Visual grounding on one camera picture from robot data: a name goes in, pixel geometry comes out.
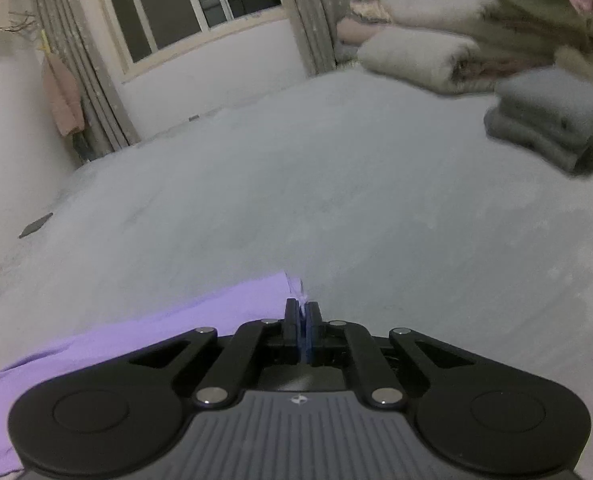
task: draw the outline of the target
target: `gray bed sheet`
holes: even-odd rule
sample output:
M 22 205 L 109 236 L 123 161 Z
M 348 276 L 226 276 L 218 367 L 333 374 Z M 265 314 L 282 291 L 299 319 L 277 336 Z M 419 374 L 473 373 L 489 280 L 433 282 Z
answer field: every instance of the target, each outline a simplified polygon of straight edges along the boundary
M 492 104 L 353 69 L 87 165 L 1 266 L 0 367 L 285 269 L 328 319 L 560 381 L 593 417 L 593 178 L 487 140 Z

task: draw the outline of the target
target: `window sill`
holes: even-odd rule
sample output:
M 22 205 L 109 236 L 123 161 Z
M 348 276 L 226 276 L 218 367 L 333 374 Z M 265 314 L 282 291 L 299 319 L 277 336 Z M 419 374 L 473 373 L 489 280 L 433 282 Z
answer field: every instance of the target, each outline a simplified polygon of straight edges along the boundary
M 249 28 L 263 25 L 264 23 L 278 22 L 287 18 L 286 11 L 283 7 L 273 7 L 272 9 L 262 10 L 254 14 L 242 16 L 231 22 L 221 23 L 216 27 L 206 31 L 194 34 L 189 38 L 177 41 L 177 43 L 171 44 L 154 54 L 142 59 L 141 61 L 134 63 L 129 70 L 123 75 L 122 82 L 126 83 L 132 79 L 143 75 L 148 70 L 162 65 L 166 61 L 174 59 L 175 57 L 183 56 L 195 48 L 199 48 L 205 44 L 211 43 L 212 41 L 219 40 L 230 34 L 235 34 Z

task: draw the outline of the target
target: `stack of blankets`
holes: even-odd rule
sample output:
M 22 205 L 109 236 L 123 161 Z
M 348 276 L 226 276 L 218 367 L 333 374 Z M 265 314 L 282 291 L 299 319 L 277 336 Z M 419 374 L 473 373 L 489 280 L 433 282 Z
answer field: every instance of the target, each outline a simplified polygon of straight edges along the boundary
M 593 52 L 593 0 L 361 5 L 337 26 L 339 54 L 439 94 L 493 91 L 500 79 L 552 65 L 562 45 Z
M 593 83 L 558 67 L 500 82 L 488 135 L 531 149 L 570 175 L 593 173 Z

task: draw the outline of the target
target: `silver screw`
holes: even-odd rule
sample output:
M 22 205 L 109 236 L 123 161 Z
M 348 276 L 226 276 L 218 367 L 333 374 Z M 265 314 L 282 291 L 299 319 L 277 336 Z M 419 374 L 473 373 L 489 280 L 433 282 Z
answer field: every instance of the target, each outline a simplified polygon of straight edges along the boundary
M 218 386 L 202 388 L 196 392 L 196 400 L 203 404 L 218 404 L 227 399 L 227 392 Z
M 372 392 L 372 399 L 379 404 L 396 404 L 403 394 L 396 388 L 379 388 Z

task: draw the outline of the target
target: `purple fabric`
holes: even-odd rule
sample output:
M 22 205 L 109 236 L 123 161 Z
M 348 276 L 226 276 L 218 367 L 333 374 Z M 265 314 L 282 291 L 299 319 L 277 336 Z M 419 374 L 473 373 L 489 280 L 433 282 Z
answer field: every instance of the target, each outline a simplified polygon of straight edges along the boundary
M 287 298 L 304 301 L 301 282 L 279 273 L 208 294 L 144 319 L 102 326 L 61 340 L 0 371 L 0 476 L 22 469 L 7 432 L 14 401 L 32 386 L 144 348 L 198 326 L 233 334 L 246 321 L 282 318 Z

